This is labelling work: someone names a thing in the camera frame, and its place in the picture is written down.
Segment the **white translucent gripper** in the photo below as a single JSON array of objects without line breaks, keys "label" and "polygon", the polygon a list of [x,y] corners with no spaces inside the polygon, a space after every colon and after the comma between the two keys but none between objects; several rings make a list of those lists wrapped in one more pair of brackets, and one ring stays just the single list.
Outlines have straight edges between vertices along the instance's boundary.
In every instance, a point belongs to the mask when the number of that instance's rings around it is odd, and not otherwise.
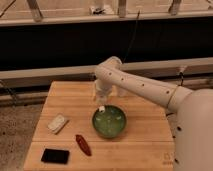
[{"label": "white translucent gripper", "polygon": [[112,85],[100,79],[94,82],[95,86],[95,101],[99,105],[105,105],[109,94],[112,92]]}]

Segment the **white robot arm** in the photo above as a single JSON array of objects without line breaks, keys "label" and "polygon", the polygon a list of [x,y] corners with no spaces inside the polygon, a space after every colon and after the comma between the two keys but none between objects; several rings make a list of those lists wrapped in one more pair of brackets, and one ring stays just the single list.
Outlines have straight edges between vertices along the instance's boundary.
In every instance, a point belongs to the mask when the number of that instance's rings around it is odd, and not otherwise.
[{"label": "white robot arm", "polygon": [[191,90],[128,74],[121,65],[112,56],[95,67],[96,95],[107,98],[115,85],[175,113],[173,171],[213,171],[213,89]]}]

